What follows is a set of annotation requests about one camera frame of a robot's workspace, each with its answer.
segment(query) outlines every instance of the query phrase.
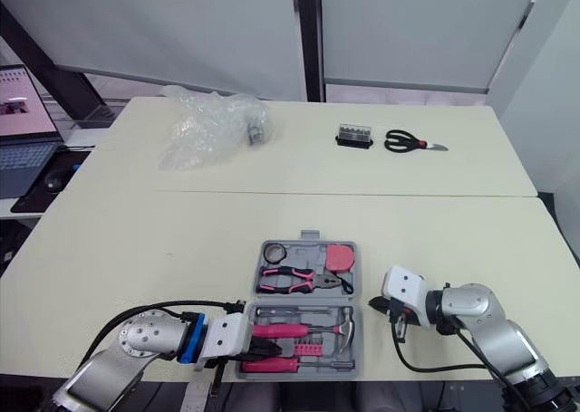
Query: pink tape measure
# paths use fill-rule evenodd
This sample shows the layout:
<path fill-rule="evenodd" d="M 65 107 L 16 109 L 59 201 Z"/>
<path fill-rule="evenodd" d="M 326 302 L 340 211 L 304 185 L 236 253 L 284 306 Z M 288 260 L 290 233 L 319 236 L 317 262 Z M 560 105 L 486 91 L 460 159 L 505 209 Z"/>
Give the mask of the pink tape measure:
<path fill-rule="evenodd" d="M 354 250 L 345 244 L 328 244 L 324 268 L 329 272 L 343 273 L 351 270 L 354 264 Z"/>

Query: table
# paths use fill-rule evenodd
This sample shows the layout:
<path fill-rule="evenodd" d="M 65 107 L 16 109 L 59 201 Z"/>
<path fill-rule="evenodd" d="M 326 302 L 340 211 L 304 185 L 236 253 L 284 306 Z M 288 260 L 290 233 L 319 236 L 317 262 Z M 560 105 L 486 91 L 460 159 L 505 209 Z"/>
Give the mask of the table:
<path fill-rule="evenodd" d="M 304 102 L 266 103 L 274 138 L 243 148 L 221 164 L 160 171 L 179 108 L 168 98 L 131 100 L 89 158 L 79 179 L 108 187 L 200 192 L 326 195 L 536 196 L 508 137 L 489 107 L 426 107 Z M 372 126 L 368 150 L 339 147 L 340 123 Z M 395 154 L 383 146 L 388 129 L 449 147 Z"/>
<path fill-rule="evenodd" d="M 380 293 L 382 277 L 395 263 L 436 288 L 445 282 L 486 284 L 558 376 L 580 373 L 580 356 L 573 352 L 580 326 L 571 318 L 580 271 L 536 198 L 99 187 L 88 197 L 74 183 L 0 281 L 0 372 L 70 376 L 98 329 L 138 304 L 251 301 L 260 244 L 318 229 L 322 238 L 353 240 L 360 251 L 359 380 L 488 378 L 477 369 L 419 374 L 402 366 L 386 319 L 365 304 Z M 422 366 L 476 361 L 455 338 L 410 327 L 407 341 L 405 356 Z M 227 366 L 225 380 L 236 379 L 232 368 Z M 146 379 L 210 380 L 212 373 L 192 375 L 189 366 L 158 360 Z"/>

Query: gray plastic tool case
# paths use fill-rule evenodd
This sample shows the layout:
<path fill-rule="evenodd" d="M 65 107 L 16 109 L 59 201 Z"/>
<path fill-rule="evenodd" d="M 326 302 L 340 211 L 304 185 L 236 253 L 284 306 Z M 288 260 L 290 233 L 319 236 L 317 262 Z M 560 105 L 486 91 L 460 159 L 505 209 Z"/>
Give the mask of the gray plastic tool case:
<path fill-rule="evenodd" d="M 361 366 L 361 346 L 362 346 L 362 329 L 361 314 L 356 306 L 356 297 L 360 295 L 361 288 L 361 268 L 359 265 L 359 255 L 356 244 L 345 241 L 327 241 L 320 239 L 318 231 L 303 231 L 300 240 L 268 240 L 260 247 L 259 258 L 254 279 L 254 294 L 257 299 L 249 306 L 248 316 L 254 324 L 273 324 L 273 323 L 304 323 L 312 326 L 334 326 L 343 322 L 342 307 L 353 308 L 354 335 L 349 347 L 336 355 L 339 350 L 342 335 L 332 332 L 313 333 L 309 338 L 323 343 L 323 356 L 301 356 L 300 362 L 320 362 L 329 363 L 336 361 L 352 361 L 354 363 L 351 369 L 334 369 L 327 367 L 303 367 L 300 366 L 296 373 L 292 372 L 275 372 L 275 373 L 258 373 L 245 372 L 242 364 L 237 363 L 236 374 L 239 378 L 247 380 L 267 380 L 267 381 L 294 381 L 294 380 L 349 380 L 356 378 Z M 286 249 L 286 258 L 278 264 L 270 264 L 264 258 L 264 248 L 268 244 L 282 244 Z M 329 244 L 341 244 L 349 246 L 354 252 L 354 263 L 349 272 L 339 273 L 353 286 L 353 293 L 348 294 L 342 286 L 331 289 L 316 288 L 311 293 L 293 292 L 291 294 L 268 294 L 257 292 L 259 283 L 275 287 L 286 287 L 300 283 L 299 278 L 292 276 L 262 276 L 261 269 L 265 266 L 292 266 L 299 269 L 313 269 L 315 274 L 324 273 L 324 264 L 326 259 L 326 247 Z M 283 316 L 264 316 L 258 315 L 258 309 L 281 309 L 283 311 L 298 309 L 301 313 L 296 315 Z M 301 339 L 276 339 L 275 342 L 282 347 L 281 357 L 293 357 L 294 346 Z"/>

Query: pliers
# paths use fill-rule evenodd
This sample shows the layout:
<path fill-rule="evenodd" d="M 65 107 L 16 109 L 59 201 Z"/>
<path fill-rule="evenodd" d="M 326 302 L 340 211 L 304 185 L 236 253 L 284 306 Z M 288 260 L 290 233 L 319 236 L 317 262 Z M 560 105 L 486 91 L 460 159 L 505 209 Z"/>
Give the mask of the pliers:
<path fill-rule="evenodd" d="M 286 265 L 280 267 L 266 267 L 262 270 L 261 274 L 262 276 L 274 276 L 280 274 L 304 279 L 303 283 L 297 283 L 295 285 L 290 285 L 289 287 L 273 287 L 272 285 L 262 284 L 257 286 L 257 292 L 265 292 L 268 294 L 290 294 L 292 292 L 303 292 L 304 294 L 307 294 L 312 292 L 314 288 L 334 288 L 342 285 L 340 278 L 333 274 L 314 274 L 314 270 L 312 269 L 296 269 L 295 267 Z"/>

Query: clear plastic wrap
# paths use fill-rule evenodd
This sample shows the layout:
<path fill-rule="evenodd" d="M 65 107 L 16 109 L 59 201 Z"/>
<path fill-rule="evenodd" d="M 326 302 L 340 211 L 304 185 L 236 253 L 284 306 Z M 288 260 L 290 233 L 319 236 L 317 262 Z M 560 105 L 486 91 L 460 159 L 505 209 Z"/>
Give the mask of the clear plastic wrap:
<path fill-rule="evenodd" d="M 164 86 L 160 93 L 174 100 L 181 114 L 159 159 L 160 169 L 183 170 L 215 163 L 244 143 L 259 145 L 272 136 L 267 107 L 255 97 L 196 94 L 175 85 Z"/>

